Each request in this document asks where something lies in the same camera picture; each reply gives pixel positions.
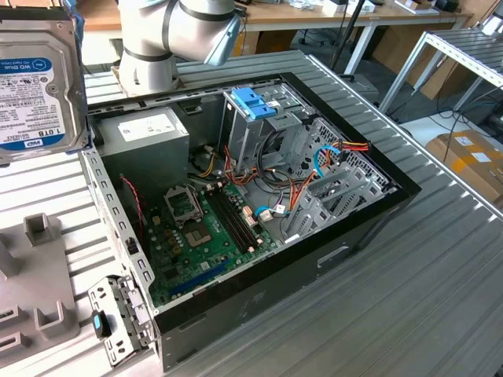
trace wd logo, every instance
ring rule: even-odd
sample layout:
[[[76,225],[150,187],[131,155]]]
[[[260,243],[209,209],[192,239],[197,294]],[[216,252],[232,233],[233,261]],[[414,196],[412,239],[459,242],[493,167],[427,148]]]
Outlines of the wd logo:
[[[42,139],[35,139],[35,140],[30,140],[30,141],[25,141],[24,142],[24,147],[25,148],[34,148],[34,147],[42,147]]]

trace blue pcie slot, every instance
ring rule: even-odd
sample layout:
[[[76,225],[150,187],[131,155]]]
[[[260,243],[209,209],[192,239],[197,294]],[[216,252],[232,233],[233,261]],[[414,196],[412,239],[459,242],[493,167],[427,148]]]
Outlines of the blue pcie slot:
[[[187,291],[189,289],[194,288],[196,285],[199,285],[203,283],[205,280],[208,280],[212,278],[213,276],[217,276],[218,274],[222,273],[224,270],[225,266],[227,263],[229,263],[230,260],[226,260],[219,265],[216,265],[215,267],[209,269],[208,271],[204,271],[200,275],[197,275],[193,277],[190,280],[187,280],[185,283],[181,283],[180,285],[174,287],[173,289],[170,290],[170,295],[177,295],[178,293],[182,293],[183,291]]]

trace screw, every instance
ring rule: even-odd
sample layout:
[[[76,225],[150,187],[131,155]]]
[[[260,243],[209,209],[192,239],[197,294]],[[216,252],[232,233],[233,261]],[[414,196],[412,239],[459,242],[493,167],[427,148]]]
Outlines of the screw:
[[[54,84],[50,84],[47,86],[47,90],[51,93],[57,93],[57,86],[55,86]]]

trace slotted metal worktable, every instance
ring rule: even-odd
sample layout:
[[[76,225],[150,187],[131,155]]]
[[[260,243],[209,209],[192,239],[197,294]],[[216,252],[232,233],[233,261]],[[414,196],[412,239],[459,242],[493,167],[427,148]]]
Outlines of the slotted metal worktable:
[[[393,103],[397,93],[427,45],[435,47],[437,52],[417,80],[415,88],[419,88],[430,77],[444,55],[454,59],[457,63],[464,65],[478,75],[477,80],[454,106],[454,110],[458,110],[469,99],[483,80],[490,82],[497,88],[503,87],[503,40],[488,37],[477,28],[425,31],[380,103],[379,109],[383,113]]]
[[[292,71],[422,192],[361,254],[172,375],[480,377],[497,371],[503,361],[503,223],[496,210],[313,57],[292,51],[232,59],[222,68],[181,64],[179,70],[188,86]],[[86,83],[90,101],[120,96],[110,75]],[[81,332],[0,375],[160,375],[151,350],[111,371],[94,335],[86,290],[120,266],[77,155],[0,170],[0,228],[40,211],[63,224]]]

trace blue drive bay latch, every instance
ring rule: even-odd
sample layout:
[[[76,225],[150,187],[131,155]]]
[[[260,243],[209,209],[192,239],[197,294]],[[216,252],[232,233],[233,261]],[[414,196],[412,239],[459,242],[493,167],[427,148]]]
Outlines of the blue drive bay latch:
[[[233,97],[253,120],[276,115],[276,109],[268,106],[253,89],[234,89]]]

